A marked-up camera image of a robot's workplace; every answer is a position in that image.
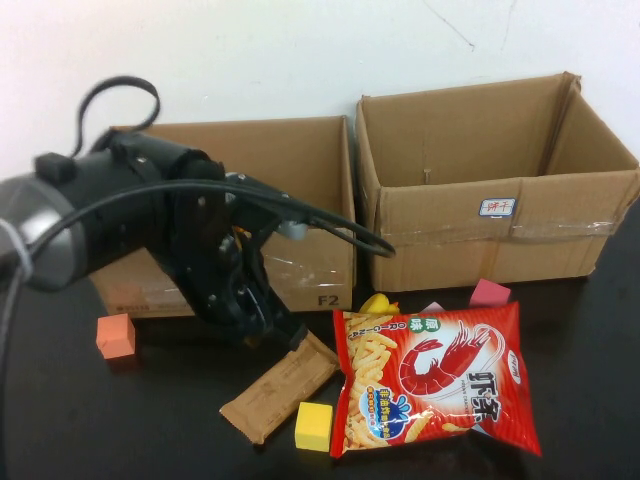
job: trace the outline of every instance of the pink foam cube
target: pink foam cube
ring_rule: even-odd
[[[129,315],[111,315],[98,319],[96,344],[105,360],[127,357],[136,353],[136,331]]]
[[[444,312],[444,308],[442,308],[442,306],[438,302],[431,302],[420,313],[428,313],[428,312]]]
[[[500,307],[509,301],[511,290],[481,278],[469,301],[470,307]]]

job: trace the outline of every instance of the cartoon character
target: cartoon character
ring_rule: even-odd
[[[368,418],[369,431],[378,438],[389,440],[399,436],[407,423],[411,405],[407,403],[407,396],[400,395],[396,401],[393,393],[384,387],[372,390],[372,404],[369,404],[368,393],[365,392],[360,399],[360,411]]]
[[[415,362],[421,352],[435,350],[443,345],[435,339],[427,339],[420,342],[404,356],[399,368],[400,383],[402,387],[412,395],[432,395],[451,385],[462,376],[471,366],[482,350],[482,347],[491,338],[494,332],[498,338],[499,347],[484,368],[494,363],[504,351],[504,339],[499,332],[488,325],[476,325],[473,331],[459,322],[460,330],[451,345],[447,348],[438,361],[433,359],[427,373],[417,373]]]

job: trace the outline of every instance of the cable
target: cable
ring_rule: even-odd
[[[165,182],[149,183],[137,187],[121,190],[108,197],[100,199],[91,205],[76,210],[75,212],[62,218],[54,225],[49,227],[35,242],[29,247],[29,253],[31,258],[35,261],[42,250],[51,242],[60,232],[66,228],[71,227],[76,222],[81,220],[87,215],[92,214],[96,210],[103,208],[112,203],[116,203],[122,200],[126,200],[131,197],[140,195],[148,195],[150,193],[160,192],[226,192],[232,193],[239,197],[252,198],[254,200],[261,200],[271,204],[278,205],[280,207],[287,208],[291,211],[302,213],[306,216],[306,222],[312,225],[316,225],[320,228],[327,230],[329,233],[356,245],[370,253],[375,255],[381,255],[383,257],[392,257],[395,254],[393,246],[382,238],[378,237],[374,233],[370,232],[366,228],[351,222],[340,215],[327,212],[325,210],[313,207],[299,200],[292,198],[282,197],[274,195],[272,193],[266,193],[257,188],[248,187],[245,185],[234,185],[225,182],[213,181],[213,180],[169,180]],[[344,233],[332,228],[335,225],[351,230],[356,236],[360,236],[364,241],[357,238],[351,238]]]
[[[9,284],[9,289],[5,297],[4,308],[2,309],[2,317],[0,317],[0,480],[7,480],[7,458],[5,445],[5,425],[4,410],[6,397],[6,379],[7,367],[9,363],[9,340],[11,339],[11,328],[13,327],[13,317],[15,316],[18,306],[18,298],[22,290],[24,280],[24,270],[22,265],[18,264],[14,270],[13,279]]]
[[[82,150],[82,144],[84,142],[83,132],[82,132],[84,128],[84,115],[87,112],[87,108],[89,108],[89,104],[99,93],[102,93],[105,90],[108,90],[113,87],[139,88],[151,94],[153,98],[156,99],[155,107],[153,108],[153,111],[147,117],[147,119],[144,122],[140,123],[139,125],[136,125],[135,127],[131,128],[129,131],[137,132],[139,130],[145,130],[146,128],[149,128],[153,124],[156,118],[158,118],[158,115],[160,114],[160,96],[158,95],[158,90],[156,90],[156,87],[154,87],[152,83],[144,80],[143,78],[131,77],[128,75],[107,78],[106,80],[103,80],[102,82],[98,83],[95,87],[93,87],[89,91],[89,93],[87,93],[87,95],[82,100],[80,107],[78,108],[78,117],[76,120],[76,128],[77,128],[76,146],[70,155],[71,158],[78,155],[78,153],[80,153],[80,150]],[[101,138],[96,142],[96,144],[101,144],[104,142],[104,140],[105,140],[104,138]]]
[[[346,233],[341,232],[337,228],[334,228],[329,223],[325,222],[324,220],[322,220],[320,218],[313,217],[311,219],[311,221],[309,222],[309,225],[321,228],[322,230],[326,230],[331,235],[334,235],[334,236],[344,240],[345,242],[349,242],[349,243],[355,245],[358,248],[361,248],[361,249],[366,250],[366,251],[371,252],[371,253],[376,253],[375,251],[372,251],[372,249],[371,249],[371,247],[370,247],[370,245],[368,243],[365,243],[365,242],[363,242],[361,240],[358,240],[357,238],[350,237]]]

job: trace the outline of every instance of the snack bag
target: snack bag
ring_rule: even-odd
[[[331,456],[469,429],[540,455],[518,304],[454,312],[334,312],[347,380]]]

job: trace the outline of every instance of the label sticker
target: label sticker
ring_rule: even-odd
[[[515,198],[487,198],[480,204],[481,217],[510,217],[516,209]]]
[[[437,318],[411,317],[409,319],[409,330],[413,333],[437,332],[440,330],[440,320]]]
[[[509,365],[509,371],[511,372],[511,376],[513,377],[513,381],[520,385],[522,381],[520,379],[520,367],[518,366],[518,357],[513,352],[513,350],[509,350],[509,355],[507,356],[507,363]]]

